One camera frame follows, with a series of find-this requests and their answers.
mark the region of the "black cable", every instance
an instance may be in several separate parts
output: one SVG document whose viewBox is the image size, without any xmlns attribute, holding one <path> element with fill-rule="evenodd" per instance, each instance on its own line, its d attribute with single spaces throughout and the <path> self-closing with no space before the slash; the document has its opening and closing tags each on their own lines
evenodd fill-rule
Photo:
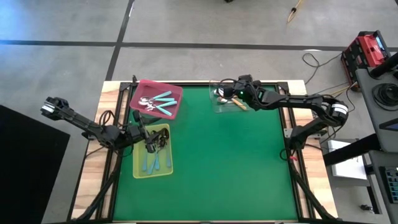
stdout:
<svg viewBox="0 0 398 224">
<path fill-rule="evenodd" d="M 332 134 L 329 133 L 329 128 L 332 128 L 332 129 L 333 129 L 333 133 L 332 133 Z M 326 133 L 328 134 L 328 138 L 329 138 L 329 139 L 330 139 L 330 138 L 332 138 L 332 139 L 336 138 L 336 130 L 335 130 L 334 127 L 328 126 L 328 127 L 326 128 Z"/>
<path fill-rule="evenodd" d="M 103 149 L 103 148 L 105 148 L 105 146 L 103 146 L 103 147 L 101 147 L 101 148 L 98 148 L 98 149 L 95 149 L 94 151 L 92 151 L 92 152 L 90 152 L 89 154 L 87 154 L 86 156 L 85 156 L 85 158 L 87 158 L 89 155 L 91 155 L 92 153 L 95 153 L 95 152 L 98 152 L 99 150 L 101 150 L 101 149 Z"/>
<path fill-rule="evenodd" d="M 283 161 L 287 161 L 287 158 L 284 158 L 282 155 L 283 155 L 283 152 L 286 152 L 286 156 L 289 154 L 289 153 L 287 153 L 287 148 L 286 149 L 282 149 L 280 152 L 279 152 L 279 158 L 280 159 L 282 159 Z M 293 151 L 293 153 L 291 153 L 290 154 L 290 156 L 293 156 L 294 154 L 296 153 L 296 151 Z"/>
<path fill-rule="evenodd" d="M 336 134 L 338 131 L 340 131 L 340 129 L 342 128 L 342 126 L 340 126 L 331 136 L 327 137 L 326 139 L 324 139 L 322 142 L 320 142 L 320 144 L 324 143 L 325 141 L 329 140 L 334 134 Z"/>
<path fill-rule="evenodd" d="M 337 98 L 337 97 L 341 96 L 341 94 L 343 94 L 343 92 L 339 93 L 337 96 L 335 96 L 335 98 Z"/>
<path fill-rule="evenodd" d="M 397 108 L 391 108 L 398 105 L 398 99 L 396 95 L 389 96 L 388 90 L 397 89 L 398 87 L 392 83 L 383 83 L 376 85 L 372 89 L 373 100 L 379 105 L 380 108 L 386 111 L 397 111 Z"/>
<path fill-rule="evenodd" d="M 310 147 L 313 147 L 313 148 L 315 148 L 315 149 L 319 149 L 319 150 L 323 151 L 323 149 L 322 149 L 321 147 L 314 146 L 314 145 L 311 145 L 311 144 L 308 144 L 308 143 L 305 143 L 305 145 L 306 145 L 306 146 L 310 146 Z"/>
<path fill-rule="evenodd" d="M 304 59 L 304 57 L 305 57 L 306 55 L 311 56 L 311 57 L 316 61 L 317 64 L 316 64 L 316 65 L 312 65 L 312 64 L 308 63 L 308 62 Z M 315 58 L 315 56 L 314 56 L 313 54 L 311 54 L 311 53 L 305 53 L 305 54 L 303 54 L 303 56 L 302 56 L 302 58 L 301 58 L 301 59 L 303 60 L 303 62 L 305 62 L 307 65 L 309 65 L 309 66 L 315 68 L 315 70 L 313 71 L 311 77 L 305 82 L 305 84 L 308 84 L 308 83 L 311 81 L 311 79 L 312 79 L 312 78 L 315 76 L 315 74 L 317 73 L 318 68 L 320 68 L 320 67 L 322 67 L 322 66 L 328 64 L 328 63 L 331 62 L 332 60 L 338 58 L 340 55 L 341 55 L 341 53 L 338 54 L 338 55 L 336 55 L 336 56 L 334 56 L 333 58 L 329 59 L 327 62 L 325 62 L 325 63 L 323 63 L 323 64 L 319 64 L 319 61 Z"/>
<path fill-rule="evenodd" d="M 350 88 L 348 88 L 347 90 L 346 90 L 346 96 L 347 96 L 347 99 L 348 99 L 348 101 L 351 103 L 351 105 L 353 105 L 353 109 L 352 110 L 350 110 L 350 111 L 348 111 L 348 113 L 351 113 L 351 112 L 353 112 L 354 110 L 355 110 L 355 105 L 354 105 L 354 103 L 350 100 L 350 98 L 348 97 L 348 90 L 349 90 Z"/>
<path fill-rule="evenodd" d="M 101 116 L 99 117 L 98 124 L 99 124 L 101 127 L 105 127 L 105 124 L 109 122 L 109 120 L 111 119 L 111 117 L 112 117 L 113 119 L 115 118 L 115 117 L 114 117 L 114 113 L 113 113 L 111 110 L 106 110 L 106 111 L 104 111 L 104 113 L 102 113 Z M 123 125 L 123 124 L 121 124 L 121 123 L 119 123 L 119 122 L 118 122 L 118 124 L 119 124 L 119 127 L 118 127 L 118 128 L 120 128 L 121 126 L 125 126 L 125 125 Z M 99 150 L 101 150 L 101 149 L 103 149 L 103 148 L 105 148 L 105 146 L 103 146 L 103 147 L 101 147 L 101 148 L 98 148 L 98 149 L 95 149 L 94 151 L 88 153 L 88 154 L 85 156 L 85 158 L 87 158 L 89 155 L 91 155 L 91 154 L 93 154 L 93 153 L 95 153 L 95 152 L 98 152 Z M 130 156 L 130 155 L 132 154 L 132 146 L 131 146 L 130 152 L 129 152 L 127 155 L 123 155 L 123 154 L 124 154 L 124 149 L 121 149 L 121 150 L 109 149 L 109 150 L 112 150 L 115 154 L 117 154 L 118 156 L 121 156 L 121 157 L 127 157 L 127 156 Z"/>
</svg>

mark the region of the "gray concrete floor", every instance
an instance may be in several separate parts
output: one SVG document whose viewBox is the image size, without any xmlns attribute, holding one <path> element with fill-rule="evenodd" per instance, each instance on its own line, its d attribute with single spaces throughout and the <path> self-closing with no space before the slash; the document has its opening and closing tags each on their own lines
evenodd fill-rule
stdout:
<svg viewBox="0 0 398 224">
<path fill-rule="evenodd" d="M 0 2 L 0 40 L 115 42 L 128 0 Z M 287 26 L 295 0 L 136 0 L 125 42 L 348 46 L 359 31 L 379 29 L 398 47 L 394 0 L 306 0 Z M 80 130 L 40 115 L 47 96 L 61 96 L 94 118 L 113 47 L 0 45 L 0 104 L 71 134 L 43 222 L 67 217 L 87 141 Z M 307 80 L 313 68 L 298 50 L 122 48 L 113 80 L 132 75 L 154 80 L 209 80 L 252 74 L 263 80 Z M 339 52 L 312 52 L 320 62 Z M 320 68 L 309 93 L 346 81 L 338 59 Z M 363 98 L 350 92 L 356 110 L 337 134 L 373 133 Z M 340 218 L 385 223 L 386 215 L 364 214 L 365 188 L 331 183 Z"/>
</svg>

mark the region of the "wooden table frame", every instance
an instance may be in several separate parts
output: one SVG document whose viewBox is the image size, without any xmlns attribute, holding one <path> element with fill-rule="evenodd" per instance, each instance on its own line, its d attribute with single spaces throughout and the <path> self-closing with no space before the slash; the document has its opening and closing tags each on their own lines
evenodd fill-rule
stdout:
<svg viewBox="0 0 398 224">
<path fill-rule="evenodd" d="M 174 85 L 181 86 L 206 86 L 209 84 L 208 81 L 158 81 L 165 82 Z M 290 93 L 293 95 L 304 95 L 307 94 L 305 91 L 305 85 L 302 80 L 288 80 L 288 81 L 261 81 L 263 84 L 274 85 L 281 93 Z M 98 110 L 96 113 L 95 121 L 98 122 L 100 115 L 105 110 L 111 110 L 115 113 L 115 121 L 112 119 L 110 122 L 114 124 L 119 123 L 126 124 L 129 107 L 128 102 L 131 100 L 132 90 L 136 87 L 138 82 L 116 82 L 109 81 L 104 82 L 103 89 L 101 92 L 101 98 L 99 100 Z M 279 110 L 281 117 L 281 125 L 284 128 L 293 128 L 296 125 L 305 125 L 310 122 L 312 112 L 308 109 L 298 108 L 283 108 Z M 318 140 L 309 139 L 308 143 L 319 146 Z M 86 154 L 99 148 L 97 142 L 90 142 Z M 319 202 L 325 207 L 325 209 L 337 217 L 337 212 L 331 194 L 331 188 L 326 173 L 326 168 L 323 163 L 322 152 L 318 149 L 306 146 L 304 150 L 298 151 L 295 155 L 298 159 L 295 162 L 297 170 L 301 173 L 304 182 L 309 185 L 313 194 L 317 197 Z M 90 203 L 95 199 L 100 188 L 109 178 L 109 174 L 112 169 L 116 169 L 115 172 L 120 171 L 121 159 L 115 158 L 112 151 L 98 151 L 91 155 L 87 159 L 83 160 L 82 168 L 78 183 L 76 185 L 75 195 L 72 200 L 68 220 L 71 218 L 79 217 Z M 312 204 L 309 199 L 306 198 L 300 186 L 294 181 L 292 175 L 292 189 L 295 198 L 296 212 L 298 219 L 302 218 L 319 218 L 319 214 L 314 211 Z M 91 218 L 96 220 L 113 220 L 114 204 L 116 200 L 116 192 L 118 187 L 118 176 L 112 187 L 109 188 L 104 199 L 99 203 L 99 207 L 96 209 L 95 215 Z"/>
</svg>

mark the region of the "utensil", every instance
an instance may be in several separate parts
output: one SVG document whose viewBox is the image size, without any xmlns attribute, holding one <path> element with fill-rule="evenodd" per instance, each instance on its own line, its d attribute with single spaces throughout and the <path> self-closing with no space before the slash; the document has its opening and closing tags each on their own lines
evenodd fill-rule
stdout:
<svg viewBox="0 0 398 224">
<path fill-rule="evenodd" d="M 169 115 L 169 116 L 172 116 L 173 114 L 172 113 L 170 113 L 170 112 L 168 112 L 167 110 L 165 110 L 165 109 L 163 109 L 163 108 L 161 108 L 161 107 L 159 107 L 159 106 L 155 106 L 158 110 L 160 110 L 163 114 L 166 114 L 166 115 Z"/>
<path fill-rule="evenodd" d="M 172 166 L 172 159 L 170 157 L 170 149 L 166 149 L 166 166 L 167 167 Z"/>
<path fill-rule="evenodd" d="M 235 100 L 234 98 L 231 99 L 238 107 L 240 107 L 242 110 L 247 110 L 247 108 L 238 100 Z"/>
<path fill-rule="evenodd" d="M 147 170 L 147 175 L 151 175 L 152 172 L 154 171 L 155 162 L 156 162 L 156 156 L 155 156 L 154 161 L 153 161 L 152 164 L 150 165 L 150 168 Z"/>
<path fill-rule="evenodd" d="M 165 92 L 165 93 L 162 93 L 162 94 L 160 94 L 160 95 L 157 95 L 157 96 L 152 97 L 152 99 L 158 99 L 158 98 L 161 98 L 161 97 L 163 97 L 163 96 L 169 96 L 170 94 L 172 94 L 172 92 L 171 92 L 171 91 L 167 91 L 167 92 Z"/>
<path fill-rule="evenodd" d="M 168 102 L 168 103 L 164 103 L 162 105 L 158 105 L 158 107 L 171 106 L 171 105 L 176 105 L 176 104 L 177 104 L 176 101 L 171 101 L 171 102 Z"/>
<path fill-rule="evenodd" d="M 145 158 L 144 158 L 144 162 L 142 163 L 142 171 L 147 170 L 147 160 L 148 160 L 148 152 L 145 150 Z"/>
<path fill-rule="evenodd" d="M 147 105 L 147 107 L 145 108 L 145 110 L 147 110 L 147 111 L 152 111 L 152 110 L 154 110 L 155 108 L 157 108 L 158 110 L 160 110 L 163 114 L 166 114 L 166 115 L 169 115 L 169 116 L 172 116 L 172 115 L 173 115 L 173 114 L 170 113 L 169 111 L 167 111 L 167 110 L 165 110 L 165 109 L 163 109 L 163 108 L 161 108 L 161 107 L 159 107 L 159 106 L 157 106 L 157 105 L 155 105 L 155 104 L 152 104 L 152 103 L 149 103 L 149 104 Z"/>
<path fill-rule="evenodd" d="M 149 97 L 149 96 L 143 96 L 141 98 L 139 98 L 138 104 L 142 105 L 142 106 L 146 106 L 148 105 L 151 101 L 153 100 L 157 100 L 157 101 L 174 101 L 174 98 L 162 98 L 163 96 L 169 96 L 170 94 L 172 94 L 171 91 L 167 91 L 165 93 L 162 93 L 160 95 L 154 96 L 154 97 Z"/>
<path fill-rule="evenodd" d="M 226 102 L 228 102 L 227 99 L 224 99 L 224 98 L 222 97 L 222 96 L 224 96 L 224 90 L 223 90 L 222 88 L 219 88 L 219 89 L 218 89 L 218 92 L 220 93 L 220 95 L 217 94 L 217 89 L 214 90 L 214 94 L 217 95 L 217 96 L 219 96 L 219 97 L 217 97 L 217 101 L 220 102 L 220 103 L 226 103 Z M 246 108 L 241 102 L 239 102 L 237 99 L 232 98 L 231 100 L 232 100 L 232 102 L 234 102 L 238 107 L 240 107 L 242 110 L 247 110 L 247 108 Z"/>
<path fill-rule="evenodd" d="M 219 103 L 227 103 L 228 100 L 219 96 L 219 97 L 217 97 L 217 102 L 219 102 Z"/>
<path fill-rule="evenodd" d="M 155 156 L 155 170 L 159 170 L 160 169 L 160 164 L 159 164 L 159 151 L 156 152 L 156 156 Z"/>
<path fill-rule="evenodd" d="M 143 96 L 139 99 L 138 104 L 142 106 L 146 106 L 150 103 L 153 103 L 153 101 L 163 101 L 163 102 L 172 102 L 175 101 L 174 98 L 159 98 L 159 99 L 152 99 L 149 98 L 149 96 Z"/>
</svg>

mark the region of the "wooden stick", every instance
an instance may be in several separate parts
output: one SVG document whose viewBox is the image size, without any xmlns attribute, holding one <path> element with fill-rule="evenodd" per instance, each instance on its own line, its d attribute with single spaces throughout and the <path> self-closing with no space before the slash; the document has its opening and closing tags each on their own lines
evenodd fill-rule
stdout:
<svg viewBox="0 0 398 224">
<path fill-rule="evenodd" d="M 231 99 L 238 107 L 242 108 L 242 110 L 247 110 L 246 107 L 239 102 L 238 100 L 235 100 L 234 98 Z"/>
</svg>

